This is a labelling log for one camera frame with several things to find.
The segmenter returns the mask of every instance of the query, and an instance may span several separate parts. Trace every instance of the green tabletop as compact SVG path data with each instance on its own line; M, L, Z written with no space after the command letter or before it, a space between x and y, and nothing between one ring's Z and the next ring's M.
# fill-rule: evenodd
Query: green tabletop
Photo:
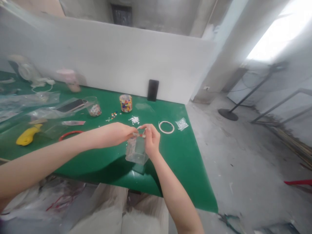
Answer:
M2 72L0 77L6 79L5 77L15 77L15 75ZM6 84L4 87L6 89L21 88L22 90L19 91L19 95L33 94L30 90L29 83L20 81L18 78L17 82ZM44 90L48 88L49 85L40 89ZM120 93L90 87L81 87L81 92L72 93L61 82L57 82L52 91L58 90L61 91L60 102L72 97L84 98L87 96L96 96L102 109L102 114L98 117L91 117L87 110L83 109L73 117L59 119L59 121L86 121L82 126L70 126L65 132L73 130L87 131L113 122L121 122L135 127L145 123L152 123L158 129L158 122L171 122L175 126L172 134L160 132L161 154L184 186L195 207L211 212L218 211L216 199L206 174L185 105L161 100L152 102L148 101L145 97L132 95L133 110L130 113L120 115ZM28 116L24 114L34 109L36 108L28 108L23 114L0 123L0 128L2 124L16 124L8 130L3 131L0 135L0 158L13 160L58 141L57 138L49 139L36 134L33 142L27 146L18 146L15 144L16 139L29 127L25 120L27 119L28 121ZM116 111L118 111L118 115L113 121L105 121L111 117L111 113ZM132 116L139 117L140 124L132 125L132 121L129 120ZM189 127L183 131L178 130L175 123L175 121L181 118L185 118L189 124ZM126 142L111 148L89 150L64 164L55 173L71 179L91 183L112 184L162 196L160 183L152 162L150 160L146 162L144 168L145 173L138 173L136 169L133 169L136 164L125 160L125 151Z

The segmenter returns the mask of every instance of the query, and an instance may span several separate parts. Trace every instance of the red plastic ring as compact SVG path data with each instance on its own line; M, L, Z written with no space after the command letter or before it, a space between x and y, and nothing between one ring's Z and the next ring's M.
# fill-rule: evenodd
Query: red plastic ring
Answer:
M64 139L64 137L66 137L66 136L68 136L68 135L70 135L70 134L74 134L74 133L83 133L83 131L71 131L71 132L65 133L63 136L61 136L61 137L59 138L58 141L62 141L62 140Z

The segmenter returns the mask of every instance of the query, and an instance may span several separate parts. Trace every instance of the hand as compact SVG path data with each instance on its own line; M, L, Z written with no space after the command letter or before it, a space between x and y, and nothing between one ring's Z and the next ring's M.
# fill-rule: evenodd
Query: hand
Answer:
M138 133L135 127L122 123L112 123L77 136L83 137L84 142L89 144L90 149L100 149L119 145L133 137L132 133Z
M144 124L140 128L145 128L145 152L151 160L160 156L159 141L160 133L152 124Z

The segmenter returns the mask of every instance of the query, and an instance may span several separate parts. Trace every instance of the black phone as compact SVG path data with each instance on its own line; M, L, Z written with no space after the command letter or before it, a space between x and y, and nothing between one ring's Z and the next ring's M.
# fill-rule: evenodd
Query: black phone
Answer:
M78 99L76 101L73 101L71 103L68 103L58 109L56 109L57 111L60 112L69 112L69 111L74 111L76 109L78 109L79 107L82 107L84 105L84 101L82 99Z
M156 101L158 92L159 81L149 80L149 91L147 93L148 101Z

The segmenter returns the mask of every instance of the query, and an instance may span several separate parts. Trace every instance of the yellow utility knife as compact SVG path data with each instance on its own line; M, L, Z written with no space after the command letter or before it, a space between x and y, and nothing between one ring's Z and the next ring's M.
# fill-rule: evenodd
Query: yellow utility knife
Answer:
M16 140L17 145L26 146L30 144L33 141L33 136L40 132L40 127L42 124L35 124L33 127L28 128L25 132L22 133L22 135L19 136Z

